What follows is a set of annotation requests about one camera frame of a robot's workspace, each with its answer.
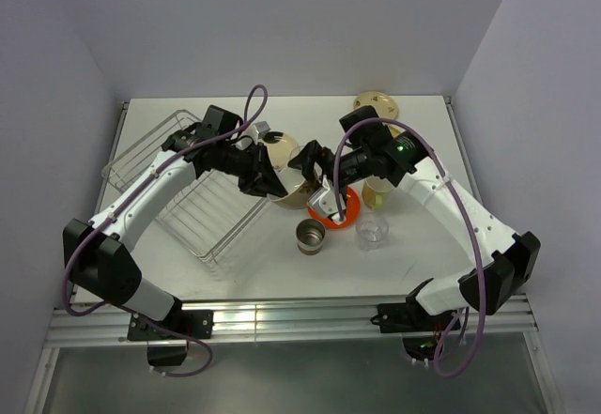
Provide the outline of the steel cup brown band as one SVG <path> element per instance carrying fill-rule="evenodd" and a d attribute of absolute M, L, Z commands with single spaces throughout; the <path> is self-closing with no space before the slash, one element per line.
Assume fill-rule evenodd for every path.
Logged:
<path fill-rule="evenodd" d="M 326 228 L 318 220 L 305 219 L 298 223 L 295 235 L 299 251 L 306 255 L 315 255 L 323 247 Z"/>

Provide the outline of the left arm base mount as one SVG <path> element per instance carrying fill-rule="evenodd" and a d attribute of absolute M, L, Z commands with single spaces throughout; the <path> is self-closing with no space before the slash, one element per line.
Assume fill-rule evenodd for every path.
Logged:
<path fill-rule="evenodd" d="M 131 343 L 146 343 L 146 361 L 153 371 L 171 377 L 197 375 L 213 361 L 212 348 L 206 343 L 212 335 L 213 320 L 214 312 L 207 309 L 178 310 L 163 321 L 135 313 L 131 315 L 126 338 Z M 206 351 L 201 356 L 205 361 L 197 370 L 181 371 L 184 361 L 192 356 L 194 345 Z"/>

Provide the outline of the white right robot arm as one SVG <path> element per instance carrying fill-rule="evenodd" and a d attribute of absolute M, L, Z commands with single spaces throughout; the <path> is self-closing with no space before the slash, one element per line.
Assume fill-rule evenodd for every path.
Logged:
<path fill-rule="evenodd" d="M 541 248 L 532 232 L 518 233 L 492 215 L 445 169 L 425 139 L 409 126 L 398 135 L 391 119 L 363 106 L 343 116 L 345 132 L 336 150 L 311 141 L 291 155 L 288 167 L 319 188 L 309 205 L 320 216 L 341 222 L 347 186 L 378 176 L 424 207 L 456 240 L 469 267 L 430 278 L 409 297 L 407 319 L 424 330 L 439 314 L 471 307 L 493 315 L 532 276 Z"/>

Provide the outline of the beige floral ceramic bowl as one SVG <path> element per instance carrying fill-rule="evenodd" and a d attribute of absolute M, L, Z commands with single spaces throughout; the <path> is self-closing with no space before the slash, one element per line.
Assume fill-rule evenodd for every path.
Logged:
<path fill-rule="evenodd" d="M 267 199 L 278 207 L 290 210 L 307 208 L 309 198 L 320 187 L 318 177 L 307 180 L 301 170 L 282 168 L 277 176 L 287 191 L 284 197 L 268 195 Z"/>

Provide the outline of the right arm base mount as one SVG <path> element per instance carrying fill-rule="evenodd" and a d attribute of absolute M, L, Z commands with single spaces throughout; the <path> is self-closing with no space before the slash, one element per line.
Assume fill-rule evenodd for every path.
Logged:
<path fill-rule="evenodd" d="M 408 338 L 402 339 L 408 355 L 416 360 L 431 360 L 442 333 L 455 315 L 454 311 L 430 315 L 420 306 L 406 302 L 381 303 L 370 323 L 382 334 L 408 334 Z"/>

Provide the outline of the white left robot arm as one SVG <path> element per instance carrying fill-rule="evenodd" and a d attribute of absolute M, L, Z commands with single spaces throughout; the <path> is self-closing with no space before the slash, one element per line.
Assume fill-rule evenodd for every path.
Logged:
<path fill-rule="evenodd" d="M 260 140 L 270 128 L 211 105 L 204 118 L 176 130 L 150 165 L 90 221 L 72 220 L 63 230 L 66 284 L 149 318 L 162 338 L 183 326 L 179 300 L 146 280 L 131 253 L 158 214 L 177 194 L 209 171 L 234 176 L 239 190 L 257 197 L 287 191 Z"/>

